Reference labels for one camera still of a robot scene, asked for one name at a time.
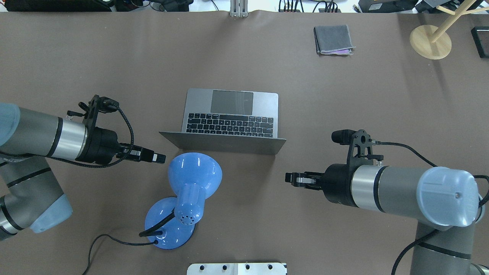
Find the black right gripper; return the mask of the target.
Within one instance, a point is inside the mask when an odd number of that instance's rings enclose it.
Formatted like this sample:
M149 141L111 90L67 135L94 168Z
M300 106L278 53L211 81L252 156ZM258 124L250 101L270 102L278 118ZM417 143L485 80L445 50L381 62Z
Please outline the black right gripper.
M285 182L297 188L321 189L329 202L357 207L351 193L351 174L347 164L332 164L323 174L285 173Z

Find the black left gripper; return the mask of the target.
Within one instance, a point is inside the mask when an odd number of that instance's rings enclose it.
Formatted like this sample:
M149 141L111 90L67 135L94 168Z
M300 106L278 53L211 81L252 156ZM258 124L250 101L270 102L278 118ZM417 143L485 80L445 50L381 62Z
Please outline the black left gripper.
M166 155L156 153L143 147L129 148L129 143L120 143L117 133L100 127L92 127L88 130L85 145L76 158L79 162L109 164L112 158L121 154L124 158L133 162L160 163L166 162Z

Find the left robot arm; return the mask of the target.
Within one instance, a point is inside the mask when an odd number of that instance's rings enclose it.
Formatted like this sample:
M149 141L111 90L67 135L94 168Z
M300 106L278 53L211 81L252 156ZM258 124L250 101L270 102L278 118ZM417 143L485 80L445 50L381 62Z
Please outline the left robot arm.
M106 168L118 162L164 163L166 156L135 146L133 129L117 101L94 96L79 106L84 113L68 111L57 117L1 103L1 178L8 193L1 197L1 240L30 228L42 233L68 219L72 206L47 159L89 168ZM99 113L119 112L131 141L120 143L117 133L96 126Z

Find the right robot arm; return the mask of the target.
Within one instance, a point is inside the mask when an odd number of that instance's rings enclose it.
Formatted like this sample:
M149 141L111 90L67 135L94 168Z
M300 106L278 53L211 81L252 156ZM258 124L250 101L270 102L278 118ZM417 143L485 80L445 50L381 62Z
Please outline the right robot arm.
M487 275L472 263L476 222L483 216L475 177L446 167L333 164L324 173L286 173L295 187L321 190L328 201L418 221L412 275Z

